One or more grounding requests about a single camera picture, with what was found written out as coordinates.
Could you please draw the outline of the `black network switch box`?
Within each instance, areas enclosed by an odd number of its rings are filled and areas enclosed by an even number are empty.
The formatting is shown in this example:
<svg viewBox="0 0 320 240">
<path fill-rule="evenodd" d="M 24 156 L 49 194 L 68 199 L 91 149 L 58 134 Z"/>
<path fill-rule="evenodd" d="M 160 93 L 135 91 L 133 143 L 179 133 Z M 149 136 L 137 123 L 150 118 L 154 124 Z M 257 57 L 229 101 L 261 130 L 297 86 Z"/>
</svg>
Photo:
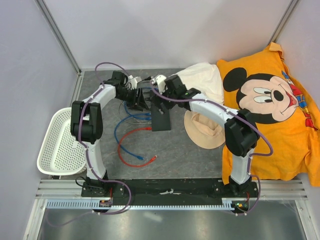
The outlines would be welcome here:
<svg viewBox="0 0 320 240">
<path fill-rule="evenodd" d="M 161 115 L 158 112 L 158 108 L 152 103 L 151 128 L 153 132 L 170 131 L 172 129 L 170 111 L 163 111 L 163 115 Z"/>
</svg>

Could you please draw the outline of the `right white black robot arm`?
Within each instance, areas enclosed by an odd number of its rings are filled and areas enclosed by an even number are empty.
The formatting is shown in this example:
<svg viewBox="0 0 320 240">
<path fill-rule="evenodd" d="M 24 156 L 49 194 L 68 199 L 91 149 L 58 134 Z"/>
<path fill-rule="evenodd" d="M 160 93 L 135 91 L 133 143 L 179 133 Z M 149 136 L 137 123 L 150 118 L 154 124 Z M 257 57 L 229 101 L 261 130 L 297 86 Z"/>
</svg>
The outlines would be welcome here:
<svg viewBox="0 0 320 240">
<path fill-rule="evenodd" d="M 232 169 L 227 187 L 233 196 L 242 196 L 252 181 L 251 160 L 260 139 L 251 112 L 247 109 L 229 108 L 210 100 L 199 90 L 187 88 L 177 75 L 158 75 L 150 83 L 155 94 L 152 101 L 160 110 L 179 106 L 202 114 L 222 127 L 226 147 L 232 154 Z"/>
</svg>

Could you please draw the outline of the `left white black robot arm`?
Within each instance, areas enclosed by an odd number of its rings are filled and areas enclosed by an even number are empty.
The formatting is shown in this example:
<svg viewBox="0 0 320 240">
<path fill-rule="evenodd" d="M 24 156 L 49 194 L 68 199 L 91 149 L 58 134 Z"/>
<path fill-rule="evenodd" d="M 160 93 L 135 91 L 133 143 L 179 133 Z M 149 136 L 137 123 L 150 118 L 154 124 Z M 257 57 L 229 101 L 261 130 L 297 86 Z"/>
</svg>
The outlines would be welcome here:
<svg viewBox="0 0 320 240">
<path fill-rule="evenodd" d="M 108 179 L 100 147 L 104 128 L 102 109 L 113 99 L 133 101 L 137 91 L 130 89 L 128 83 L 129 76 L 121 71 L 114 71 L 111 78 L 103 80 L 89 97 L 82 101 L 76 100 L 71 105 L 70 133 L 84 149 L 86 160 L 82 197 L 111 195 L 110 191 L 115 182 Z"/>
</svg>

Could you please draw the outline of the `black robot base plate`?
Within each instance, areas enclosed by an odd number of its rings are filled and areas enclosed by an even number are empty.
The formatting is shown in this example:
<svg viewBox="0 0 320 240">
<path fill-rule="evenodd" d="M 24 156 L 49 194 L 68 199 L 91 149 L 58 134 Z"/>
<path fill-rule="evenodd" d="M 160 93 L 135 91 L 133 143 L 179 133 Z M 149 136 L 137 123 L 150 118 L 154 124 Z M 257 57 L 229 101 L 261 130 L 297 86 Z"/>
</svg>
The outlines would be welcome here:
<svg viewBox="0 0 320 240">
<path fill-rule="evenodd" d="M 209 198 L 256 198 L 257 183 L 248 180 L 242 185 L 224 184 L 220 178 L 118 179 L 102 182 L 85 179 L 82 197 L 132 198 L 140 196 L 204 196 Z"/>
</svg>

